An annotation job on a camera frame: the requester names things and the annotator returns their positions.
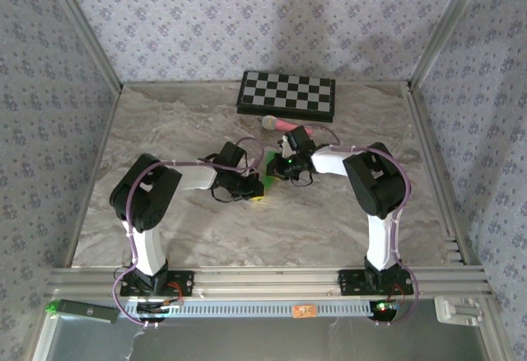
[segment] white clamp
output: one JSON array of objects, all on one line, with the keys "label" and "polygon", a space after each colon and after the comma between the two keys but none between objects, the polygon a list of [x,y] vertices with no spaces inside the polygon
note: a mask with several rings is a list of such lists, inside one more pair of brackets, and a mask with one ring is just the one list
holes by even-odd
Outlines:
[{"label": "white clamp", "polygon": [[483,321],[483,311],[472,298],[436,297],[437,320],[444,324],[457,326],[479,326]]}]

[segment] glass panel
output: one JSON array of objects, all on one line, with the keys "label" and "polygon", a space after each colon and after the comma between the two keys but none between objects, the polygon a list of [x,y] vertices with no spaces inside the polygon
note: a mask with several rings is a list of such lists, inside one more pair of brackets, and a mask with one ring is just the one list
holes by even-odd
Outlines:
[{"label": "glass panel", "polygon": [[487,360],[478,328],[440,324],[422,301],[400,325],[360,317],[171,318],[159,329],[119,319],[62,319],[47,361]]}]

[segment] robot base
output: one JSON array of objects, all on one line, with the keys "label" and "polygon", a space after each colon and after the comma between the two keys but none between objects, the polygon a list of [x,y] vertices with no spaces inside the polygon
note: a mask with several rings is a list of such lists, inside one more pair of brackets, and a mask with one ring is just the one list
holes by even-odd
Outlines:
[{"label": "robot base", "polygon": [[194,272],[192,270],[168,270],[168,264],[153,276],[147,276],[135,269],[123,278],[121,297],[177,297],[178,290],[168,283],[176,283],[181,288],[182,297],[192,296],[194,286]]},{"label": "robot base", "polygon": [[366,259],[365,269],[340,270],[338,272],[340,294],[352,295],[399,295],[397,285],[404,295],[413,295],[410,273],[399,265],[386,270],[377,270]]}]

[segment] black mounting plate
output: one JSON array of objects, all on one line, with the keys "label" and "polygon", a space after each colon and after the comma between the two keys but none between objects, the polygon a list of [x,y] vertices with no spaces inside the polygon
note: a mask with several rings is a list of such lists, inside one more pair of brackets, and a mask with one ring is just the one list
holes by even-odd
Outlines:
[{"label": "black mounting plate", "polygon": [[[192,270],[168,270],[166,276],[167,283],[177,283],[181,287],[181,296],[190,297],[194,287],[194,272]],[[123,277],[121,283],[121,297],[149,297],[154,295],[134,272],[128,273]],[[178,290],[165,285],[156,297],[173,298],[178,296]]]},{"label": "black mounting plate", "polygon": [[399,290],[394,285],[399,285],[404,295],[413,295],[413,286],[410,273],[400,270],[397,275],[388,283],[373,288],[367,281],[364,269],[345,269],[338,272],[338,284],[342,296],[352,295],[400,295]]}]

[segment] red wire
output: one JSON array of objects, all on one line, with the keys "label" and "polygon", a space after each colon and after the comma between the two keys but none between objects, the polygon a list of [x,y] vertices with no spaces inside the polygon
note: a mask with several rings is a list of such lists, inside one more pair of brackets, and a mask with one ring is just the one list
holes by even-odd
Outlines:
[{"label": "red wire", "polygon": [[400,285],[398,285],[398,284],[394,284],[394,287],[396,287],[401,292],[401,294],[403,295],[403,300],[400,303],[402,305],[404,303],[404,298],[405,298],[403,288]]},{"label": "red wire", "polygon": [[181,304],[183,304],[183,291],[181,291],[181,287],[176,282],[170,282],[167,284],[168,287],[172,287],[178,290],[178,301],[181,301]]}]

